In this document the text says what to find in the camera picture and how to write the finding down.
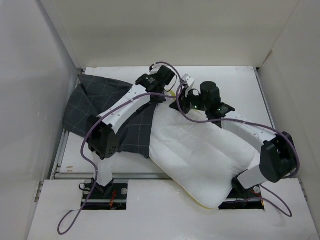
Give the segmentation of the white pillow yellow edge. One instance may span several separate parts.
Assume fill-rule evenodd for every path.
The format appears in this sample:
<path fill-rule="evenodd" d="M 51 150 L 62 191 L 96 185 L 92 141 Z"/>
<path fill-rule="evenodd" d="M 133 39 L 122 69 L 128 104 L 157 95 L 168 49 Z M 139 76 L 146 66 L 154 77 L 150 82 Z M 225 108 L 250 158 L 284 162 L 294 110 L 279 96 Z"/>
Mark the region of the white pillow yellow edge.
<path fill-rule="evenodd" d="M 259 154 L 235 134 L 202 123 L 199 111 L 190 111 L 187 120 L 169 105 L 155 108 L 149 157 L 200 205 L 216 209 L 232 191 L 232 178 Z"/>

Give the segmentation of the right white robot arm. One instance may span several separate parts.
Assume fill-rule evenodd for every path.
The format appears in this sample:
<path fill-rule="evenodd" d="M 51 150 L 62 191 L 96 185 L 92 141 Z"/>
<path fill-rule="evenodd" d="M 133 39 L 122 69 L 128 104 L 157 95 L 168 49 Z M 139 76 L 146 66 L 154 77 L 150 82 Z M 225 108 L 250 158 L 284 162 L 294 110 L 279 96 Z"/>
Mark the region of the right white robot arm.
<path fill-rule="evenodd" d="M 299 170 L 300 160 L 289 133 L 246 120 L 235 108 L 222 102 L 220 90 L 212 81 L 201 83 L 197 95 L 193 93 L 192 85 L 182 80 L 177 88 L 176 100 L 170 107 L 184 117 L 190 110 L 204 112 L 205 123 L 215 124 L 237 135 L 260 154 L 257 166 L 243 170 L 232 178 L 231 190 L 235 196 L 243 197 L 258 185 L 277 183 Z"/>

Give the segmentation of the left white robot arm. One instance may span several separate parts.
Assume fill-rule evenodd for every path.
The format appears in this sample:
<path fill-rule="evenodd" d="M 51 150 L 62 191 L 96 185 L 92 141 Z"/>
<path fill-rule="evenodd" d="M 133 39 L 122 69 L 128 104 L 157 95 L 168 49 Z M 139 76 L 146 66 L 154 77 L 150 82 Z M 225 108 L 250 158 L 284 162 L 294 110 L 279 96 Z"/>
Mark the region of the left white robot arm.
<path fill-rule="evenodd" d="M 92 152 L 96 172 L 92 188 L 99 197 L 109 197 L 113 188 L 111 164 L 103 164 L 103 161 L 118 151 L 127 134 L 125 126 L 130 119 L 149 105 L 165 100 L 165 86 L 168 86 L 174 77 L 175 73 L 168 67 L 155 67 L 149 74 L 139 77 L 111 108 L 97 117 L 92 115 L 88 118 L 86 142 Z"/>

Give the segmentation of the front white foam board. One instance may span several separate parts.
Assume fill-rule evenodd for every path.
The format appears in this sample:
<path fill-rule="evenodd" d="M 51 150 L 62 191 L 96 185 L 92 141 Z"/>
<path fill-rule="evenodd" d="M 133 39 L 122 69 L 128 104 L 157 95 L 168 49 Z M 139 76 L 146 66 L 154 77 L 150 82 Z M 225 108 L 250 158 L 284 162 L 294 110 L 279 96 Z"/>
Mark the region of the front white foam board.
<path fill-rule="evenodd" d="M 268 183 L 263 210 L 209 210 L 169 180 L 131 180 L 126 210 L 82 211 L 79 180 L 44 182 L 30 240 L 316 240 L 296 179 Z"/>

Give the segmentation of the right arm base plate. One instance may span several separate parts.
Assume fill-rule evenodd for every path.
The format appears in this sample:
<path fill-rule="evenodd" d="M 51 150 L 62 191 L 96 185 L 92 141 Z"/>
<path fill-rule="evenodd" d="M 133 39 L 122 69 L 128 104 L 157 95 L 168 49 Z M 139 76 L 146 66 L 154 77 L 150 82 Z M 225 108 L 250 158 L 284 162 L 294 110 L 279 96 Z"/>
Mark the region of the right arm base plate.
<path fill-rule="evenodd" d="M 261 188 L 256 185 L 238 193 L 234 189 L 229 193 L 226 200 L 218 207 L 219 210 L 264 210 L 261 199 Z"/>

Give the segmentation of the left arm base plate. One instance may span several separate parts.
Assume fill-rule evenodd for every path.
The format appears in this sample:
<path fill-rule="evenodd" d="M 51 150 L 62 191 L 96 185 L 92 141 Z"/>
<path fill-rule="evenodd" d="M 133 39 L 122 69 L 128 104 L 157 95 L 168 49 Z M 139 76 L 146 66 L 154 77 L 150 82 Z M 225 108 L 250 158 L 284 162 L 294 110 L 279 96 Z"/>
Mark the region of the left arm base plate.
<path fill-rule="evenodd" d="M 83 210 L 105 210 L 116 211 L 127 209 L 128 183 L 116 182 L 111 185 L 111 188 L 106 191 L 107 195 L 101 193 L 96 187 L 90 195 L 88 201 L 85 203 L 89 195 L 93 183 L 80 183 L 79 189 L 82 191 L 82 199 L 80 206 Z"/>

